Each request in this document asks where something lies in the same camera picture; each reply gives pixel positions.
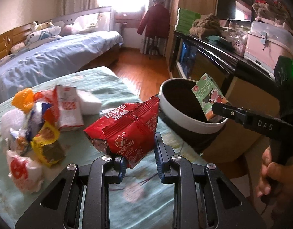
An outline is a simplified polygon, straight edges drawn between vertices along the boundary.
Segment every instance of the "red jacket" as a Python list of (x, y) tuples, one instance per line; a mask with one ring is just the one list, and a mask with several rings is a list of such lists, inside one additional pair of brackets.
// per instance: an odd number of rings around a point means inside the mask
[(150, 7), (146, 14), (142, 17), (137, 33), (142, 34), (146, 26), (145, 36), (149, 38), (169, 37), (170, 29), (170, 13), (160, 3)]

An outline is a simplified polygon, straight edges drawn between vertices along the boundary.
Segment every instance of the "wooden headboard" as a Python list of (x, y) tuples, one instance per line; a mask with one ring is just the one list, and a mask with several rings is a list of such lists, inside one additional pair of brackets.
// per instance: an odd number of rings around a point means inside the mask
[(31, 33), (31, 26), (32, 23), (29, 23), (0, 34), (0, 59), (11, 54), (10, 49), (14, 45), (25, 41)]

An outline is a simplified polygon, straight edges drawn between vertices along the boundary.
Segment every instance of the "metal screw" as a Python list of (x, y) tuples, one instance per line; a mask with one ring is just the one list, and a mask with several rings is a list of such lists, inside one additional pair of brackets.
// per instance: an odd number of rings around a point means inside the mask
[(69, 164), (68, 166), (67, 166), (67, 169), (68, 170), (74, 170), (76, 168), (76, 165), (75, 164)]
[(208, 167), (208, 169), (211, 169), (211, 170), (216, 169), (216, 165), (213, 164), (213, 163), (208, 163), (208, 164), (207, 164), (207, 167)]
[(104, 160), (104, 161), (109, 161), (109, 160), (111, 160), (111, 156), (109, 156), (109, 155), (104, 155), (104, 156), (102, 157), (102, 160)]
[(173, 160), (180, 160), (181, 159), (181, 156), (179, 156), (179, 155), (173, 155), (171, 158)]

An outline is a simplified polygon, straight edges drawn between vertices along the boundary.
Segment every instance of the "tv screen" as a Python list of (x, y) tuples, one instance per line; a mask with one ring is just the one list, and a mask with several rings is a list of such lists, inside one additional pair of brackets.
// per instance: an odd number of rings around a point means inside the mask
[(220, 20), (252, 20), (253, 0), (218, 0), (216, 16)]

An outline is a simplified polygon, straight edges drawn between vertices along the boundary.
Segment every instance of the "trash bin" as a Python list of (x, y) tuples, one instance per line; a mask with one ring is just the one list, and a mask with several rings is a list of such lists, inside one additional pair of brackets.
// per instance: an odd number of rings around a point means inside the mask
[(224, 129), (228, 118), (208, 122), (192, 92), (195, 81), (173, 78), (160, 87), (159, 117), (198, 154), (201, 154)]

